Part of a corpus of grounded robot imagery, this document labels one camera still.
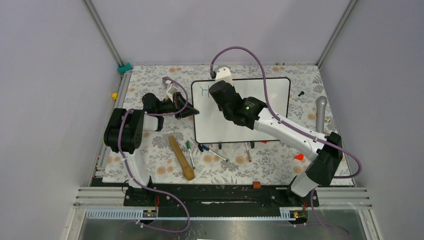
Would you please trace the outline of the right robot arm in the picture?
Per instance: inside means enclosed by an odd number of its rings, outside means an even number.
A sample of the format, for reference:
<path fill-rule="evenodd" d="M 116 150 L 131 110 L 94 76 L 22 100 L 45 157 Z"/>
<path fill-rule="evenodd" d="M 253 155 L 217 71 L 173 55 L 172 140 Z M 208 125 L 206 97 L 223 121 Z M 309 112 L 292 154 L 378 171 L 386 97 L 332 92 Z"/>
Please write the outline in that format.
<path fill-rule="evenodd" d="M 265 102 L 255 97 L 242 98 L 235 87 L 224 80 L 214 83 L 209 94 L 226 120 L 268 134 L 311 161 L 289 184 L 286 198 L 291 205 L 301 205 L 316 187 L 330 185 L 343 159 L 339 134 L 311 131 L 286 117 L 272 114 Z"/>

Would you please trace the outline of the white whiteboard black frame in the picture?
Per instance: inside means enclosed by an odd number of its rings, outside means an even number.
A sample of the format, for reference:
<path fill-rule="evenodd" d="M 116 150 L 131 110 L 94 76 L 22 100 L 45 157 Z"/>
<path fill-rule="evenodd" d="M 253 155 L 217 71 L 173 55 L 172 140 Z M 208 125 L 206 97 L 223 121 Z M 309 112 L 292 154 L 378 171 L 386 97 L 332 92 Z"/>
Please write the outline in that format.
<path fill-rule="evenodd" d="M 196 80 L 191 83 L 192 105 L 199 114 L 194 119 L 195 140 L 200 144 L 276 141 L 269 134 L 235 125 L 224 118 L 209 93 L 214 80 Z M 288 115 L 291 80 L 287 77 L 266 79 L 267 94 L 272 109 Z"/>

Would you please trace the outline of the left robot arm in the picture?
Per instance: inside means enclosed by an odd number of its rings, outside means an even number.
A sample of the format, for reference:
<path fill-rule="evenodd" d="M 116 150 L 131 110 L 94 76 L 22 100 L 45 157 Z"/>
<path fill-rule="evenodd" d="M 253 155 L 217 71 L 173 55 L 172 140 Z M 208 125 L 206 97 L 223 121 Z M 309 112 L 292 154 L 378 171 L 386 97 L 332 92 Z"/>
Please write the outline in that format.
<path fill-rule="evenodd" d="M 164 117 L 187 118 L 200 113 L 181 92 L 160 100 L 154 93 L 146 93 L 142 109 L 114 108 L 105 128 L 103 142 L 122 159 L 133 155 L 141 146 L 144 132 L 160 132 Z"/>

